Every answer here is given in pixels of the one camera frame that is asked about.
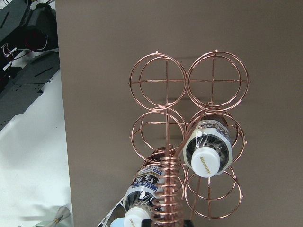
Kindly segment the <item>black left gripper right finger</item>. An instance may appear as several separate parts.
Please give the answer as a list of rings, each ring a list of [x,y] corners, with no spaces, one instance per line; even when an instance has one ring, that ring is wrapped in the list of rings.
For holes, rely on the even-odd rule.
[[[194,227],[193,222],[189,219],[183,220],[182,224],[183,224],[183,227]]]

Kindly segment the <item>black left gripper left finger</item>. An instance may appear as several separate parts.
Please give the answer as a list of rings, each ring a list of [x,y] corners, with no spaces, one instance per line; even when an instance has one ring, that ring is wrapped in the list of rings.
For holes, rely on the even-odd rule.
[[[156,224],[151,219],[144,219],[141,227],[156,227]]]

